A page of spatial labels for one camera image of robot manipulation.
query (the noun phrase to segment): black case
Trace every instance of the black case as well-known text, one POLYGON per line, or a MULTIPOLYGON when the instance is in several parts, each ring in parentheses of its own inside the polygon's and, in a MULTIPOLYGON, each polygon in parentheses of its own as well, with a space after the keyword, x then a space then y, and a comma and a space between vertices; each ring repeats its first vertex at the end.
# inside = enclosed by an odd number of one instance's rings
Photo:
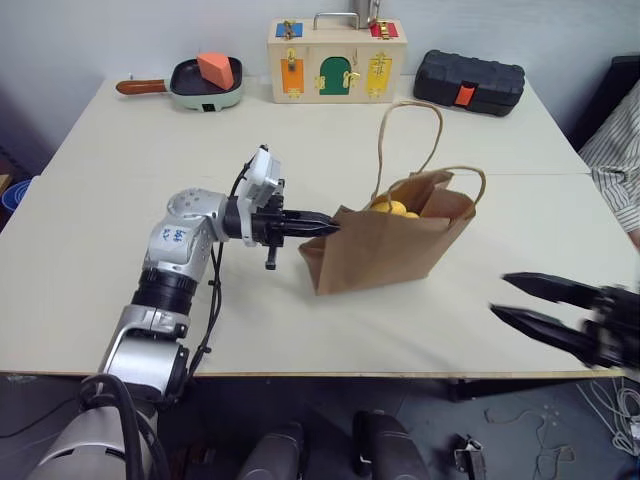
POLYGON ((413 95, 421 100, 499 117, 513 109, 523 90, 524 70, 518 65, 440 50, 427 52, 413 85, 413 95))

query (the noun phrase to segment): brown paper bag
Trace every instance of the brown paper bag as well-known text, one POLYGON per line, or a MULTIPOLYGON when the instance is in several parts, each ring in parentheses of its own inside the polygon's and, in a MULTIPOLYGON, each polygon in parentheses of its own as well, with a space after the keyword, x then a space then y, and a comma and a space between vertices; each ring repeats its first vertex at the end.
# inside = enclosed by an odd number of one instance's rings
POLYGON ((486 178, 481 170, 471 167, 422 172, 435 153, 441 132, 442 116, 433 105, 405 101, 387 109, 378 135, 378 181, 371 201, 361 211, 340 207, 334 216, 340 224, 339 232, 314 238, 300 246, 318 295, 426 277, 466 228, 484 194, 486 178), (398 180, 387 192, 378 195, 387 118, 393 109, 410 105, 431 108, 438 115, 440 128, 433 150, 418 172, 398 180), (482 183, 475 201, 462 193, 447 190, 454 169, 472 170, 480 176, 482 183), (368 210, 370 205, 385 200, 398 200, 407 211, 416 212, 421 218, 368 210))

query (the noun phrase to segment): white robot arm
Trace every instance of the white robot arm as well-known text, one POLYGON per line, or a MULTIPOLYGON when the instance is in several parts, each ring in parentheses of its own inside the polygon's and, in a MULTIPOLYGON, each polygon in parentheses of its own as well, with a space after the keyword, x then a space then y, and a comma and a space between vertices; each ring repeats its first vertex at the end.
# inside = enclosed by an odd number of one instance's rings
MULTIPOLYGON (((100 374, 83 382, 85 409, 60 434, 30 480, 139 480, 149 474, 152 459, 157 460, 156 407, 176 401, 194 370, 188 371, 189 350, 179 340, 188 333, 191 299, 212 245, 241 238, 248 246, 268 246, 266 268, 275 269, 275 252, 285 236, 322 236, 338 229, 326 215, 283 210, 284 181, 279 176, 280 163, 262 146, 229 197, 202 189, 171 197, 167 215, 151 233, 138 289, 124 307, 100 374), (137 423, 133 436, 132 422, 137 423)), ((203 353, 195 352, 195 366, 203 353)))

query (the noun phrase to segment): striped shirt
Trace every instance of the striped shirt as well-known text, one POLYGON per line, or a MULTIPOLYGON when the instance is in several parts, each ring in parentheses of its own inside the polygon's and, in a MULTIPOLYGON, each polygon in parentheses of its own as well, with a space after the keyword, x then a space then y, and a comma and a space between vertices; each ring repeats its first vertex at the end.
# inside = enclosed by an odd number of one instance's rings
POLYGON ((626 232, 640 228, 640 81, 580 149, 626 232))

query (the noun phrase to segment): floor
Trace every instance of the floor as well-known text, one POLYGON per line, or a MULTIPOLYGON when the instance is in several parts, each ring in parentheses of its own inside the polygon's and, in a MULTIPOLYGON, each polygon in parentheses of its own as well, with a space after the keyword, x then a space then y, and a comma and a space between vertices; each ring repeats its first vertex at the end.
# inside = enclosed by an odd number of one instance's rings
MULTIPOLYGON (((72 396, 77 381, 1 377, 0 437, 72 396)), ((610 385, 609 380, 602 383, 610 385)), ((304 425, 310 445, 305 479, 355 479, 350 430, 360 409, 396 416, 416 442, 432 480, 468 478, 452 465, 456 434, 483 444, 492 480, 635 478, 633 459, 612 447, 609 432, 574 383, 453 403, 448 384, 431 380, 198 380, 180 405, 161 414, 159 434, 174 457, 194 443, 215 453, 212 462, 193 467, 188 480, 226 479, 233 478, 264 433, 295 419, 304 425)), ((74 411, 67 404, 26 432, 0 439, 0 477, 26 478, 74 411)))

